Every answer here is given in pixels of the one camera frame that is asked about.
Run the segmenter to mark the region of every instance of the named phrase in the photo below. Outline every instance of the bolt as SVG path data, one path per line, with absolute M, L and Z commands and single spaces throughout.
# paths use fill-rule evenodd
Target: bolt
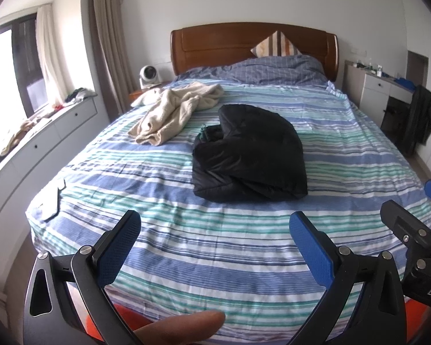
M 419 259 L 417 261 L 417 268 L 418 269 L 425 269 L 426 268 L 426 262 L 424 259 Z
M 48 257 L 48 252 L 47 252 L 46 250 L 44 250 L 44 251 L 40 252 L 40 253 L 37 255 L 37 258 L 38 258 L 38 259 L 45 259 L 46 257 Z
M 387 250 L 384 250 L 382 252 L 382 256 L 383 256 L 384 259 L 391 259 L 392 258 L 392 254 L 389 251 L 387 251 Z
M 93 247 L 91 245 L 82 246 L 80 248 L 80 254 L 83 254 L 83 255 L 89 254 L 91 253 L 91 250 L 93 250 Z
M 351 253 L 351 249 L 348 248 L 348 246 L 341 246 L 340 248 L 338 248 L 338 252 L 341 255 L 349 255 Z

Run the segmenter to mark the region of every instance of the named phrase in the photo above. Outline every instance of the window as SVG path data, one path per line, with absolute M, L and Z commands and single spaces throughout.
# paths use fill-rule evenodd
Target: window
M 37 52 L 37 14 L 0 27 L 0 141 L 48 102 Z

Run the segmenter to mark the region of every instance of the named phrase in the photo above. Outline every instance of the hand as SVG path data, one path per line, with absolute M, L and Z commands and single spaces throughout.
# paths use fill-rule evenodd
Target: hand
M 221 311 L 169 317 L 134 331 L 144 345 L 188 345 L 207 340 L 225 321 Z

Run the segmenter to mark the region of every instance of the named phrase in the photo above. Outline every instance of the door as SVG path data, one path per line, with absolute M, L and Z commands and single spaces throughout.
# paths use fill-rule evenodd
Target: door
M 373 120 L 378 127 L 381 127 L 388 98 L 389 96 L 384 93 L 364 88 L 359 109 Z

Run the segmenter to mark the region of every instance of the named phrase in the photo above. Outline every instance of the bed sheet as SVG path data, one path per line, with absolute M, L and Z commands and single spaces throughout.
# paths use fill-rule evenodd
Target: bed sheet
M 406 249 L 381 223 L 380 207 L 395 200 L 431 228 L 431 202 L 407 161 L 346 95 L 331 87 L 203 82 L 222 84 L 219 105 L 194 112 L 166 144 L 138 145 L 128 136 L 147 109 L 136 108 L 60 171 L 55 180 L 63 177 L 67 186 L 58 216 L 41 220 L 37 199 L 27 211 L 38 250 L 74 253 L 94 244 L 128 209 L 136 210 L 142 231 L 106 287 L 111 300 L 152 320 L 222 310 L 226 323 L 209 341 L 214 344 L 286 344 L 319 301 L 324 289 L 288 232 L 294 211 L 355 253 L 389 250 L 403 274 Z M 294 125 L 308 196 L 226 205 L 193 194 L 192 143 L 203 126 L 218 124 L 218 108 L 229 103 L 277 112 Z M 345 327 L 360 289 L 353 289 L 334 335 Z

